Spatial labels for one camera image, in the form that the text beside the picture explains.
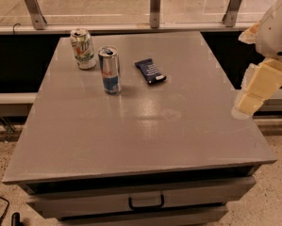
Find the silver can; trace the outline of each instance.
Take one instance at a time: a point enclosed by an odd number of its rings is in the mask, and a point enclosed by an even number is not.
[[[71,32],[76,63],[79,69],[87,70],[95,66],[94,51],[91,34],[85,28],[78,28]]]
[[[104,46],[98,52],[104,90],[108,94],[119,94],[122,90],[120,60],[114,46]]]

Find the desk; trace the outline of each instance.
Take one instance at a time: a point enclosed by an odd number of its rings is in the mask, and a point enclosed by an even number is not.
[[[230,111],[235,91],[199,32],[92,37],[118,48],[123,90],[107,95],[98,66],[76,67],[59,41],[3,182],[60,225],[194,225],[275,161],[252,120]],[[148,86],[134,62],[168,78]]]

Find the drawer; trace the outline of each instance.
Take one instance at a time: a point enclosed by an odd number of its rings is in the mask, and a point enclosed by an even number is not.
[[[65,218],[166,209],[239,200],[253,185],[253,177],[162,185],[110,188],[30,196],[28,204],[44,218]]]
[[[227,213],[223,206],[186,207],[138,214],[115,214],[101,217],[72,218],[59,222],[60,226],[187,226],[205,225],[219,221]]]

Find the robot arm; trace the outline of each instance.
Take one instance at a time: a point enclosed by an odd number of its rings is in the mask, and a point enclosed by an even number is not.
[[[244,31],[240,40],[255,43],[256,50],[266,57],[258,66],[251,64],[246,70],[232,110],[234,117],[246,119],[282,86],[282,0]]]

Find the drawer handle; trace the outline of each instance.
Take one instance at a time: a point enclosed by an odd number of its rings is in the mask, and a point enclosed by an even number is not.
[[[129,198],[129,208],[134,211],[159,209],[162,208],[164,204],[165,199],[162,194],[160,195],[160,204],[153,206],[136,207],[133,206],[131,197]]]

